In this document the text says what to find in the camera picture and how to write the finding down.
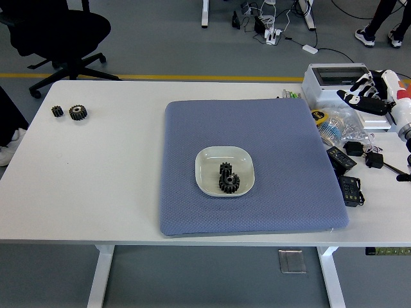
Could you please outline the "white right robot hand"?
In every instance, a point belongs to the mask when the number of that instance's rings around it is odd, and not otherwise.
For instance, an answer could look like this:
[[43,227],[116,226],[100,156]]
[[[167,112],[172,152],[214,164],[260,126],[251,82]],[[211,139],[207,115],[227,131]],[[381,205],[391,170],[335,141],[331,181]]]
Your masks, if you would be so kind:
[[369,71],[337,95],[351,108],[377,116],[390,115],[397,133],[410,138],[410,88],[392,70]]

